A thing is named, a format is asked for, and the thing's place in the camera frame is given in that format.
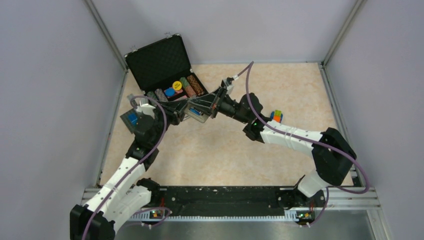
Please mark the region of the blue battery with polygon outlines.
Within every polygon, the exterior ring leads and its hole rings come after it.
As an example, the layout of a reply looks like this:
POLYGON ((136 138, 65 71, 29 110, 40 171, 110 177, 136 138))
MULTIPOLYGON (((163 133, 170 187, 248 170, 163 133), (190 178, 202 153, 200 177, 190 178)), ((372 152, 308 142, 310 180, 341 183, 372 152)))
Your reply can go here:
POLYGON ((195 109, 195 108, 190 108, 189 109, 193 114, 195 114, 195 115, 197 115, 197 116, 202 116, 203 114, 200 112, 200 111, 198 111, 197 109, 195 109))

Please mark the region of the white remote control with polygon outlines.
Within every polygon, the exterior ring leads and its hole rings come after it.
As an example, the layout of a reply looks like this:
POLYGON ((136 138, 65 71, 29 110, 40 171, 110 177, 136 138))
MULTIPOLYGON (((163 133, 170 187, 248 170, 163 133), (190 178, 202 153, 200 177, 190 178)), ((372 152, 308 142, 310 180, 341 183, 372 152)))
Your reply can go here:
POLYGON ((196 109, 194 106, 192 105, 188 105, 185 109, 184 109, 184 113, 189 116, 190 118, 195 119, 196 121, 200 122, 200 123, 205 123, 207 121, 207 119, 209 118, 208 115, 206 115, 205 113, 201 112, 200 110, 196 109))

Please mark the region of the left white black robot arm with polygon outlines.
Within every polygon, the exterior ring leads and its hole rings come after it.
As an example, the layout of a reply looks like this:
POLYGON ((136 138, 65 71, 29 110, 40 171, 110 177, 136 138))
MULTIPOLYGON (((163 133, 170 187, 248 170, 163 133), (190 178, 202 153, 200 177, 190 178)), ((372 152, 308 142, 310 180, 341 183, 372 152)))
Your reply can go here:
POLYGON ((188 100, 158 102, 144 98, 134 107, 134 141, 121 164, 101 189, 85 204, 70 211, 69 234, 72 240, 113 240, 120 228, 144 206, 160 202, 159 186, 148 180, 133 184, 153 164, 158 146, 170 125, 185 117, 188 100))

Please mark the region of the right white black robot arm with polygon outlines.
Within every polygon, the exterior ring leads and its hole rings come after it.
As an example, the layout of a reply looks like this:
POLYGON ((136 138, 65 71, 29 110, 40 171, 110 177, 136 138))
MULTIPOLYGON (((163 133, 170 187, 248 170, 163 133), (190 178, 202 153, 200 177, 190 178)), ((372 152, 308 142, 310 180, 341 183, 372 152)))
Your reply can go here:
POLYGON ((309 131, 282 124, 261 114, 263 106, 254 93, 240 101, 231 99, 226 87, 188 100, 185 113, 204 123, 217 114, 245 124, 244 134, 251 141, 281 145, 313 159, 315 169, 296 184, 293 200, 307 206, 319 190, 342 185, 356 154, 341 133, 332 127, 325 131, 309 131))

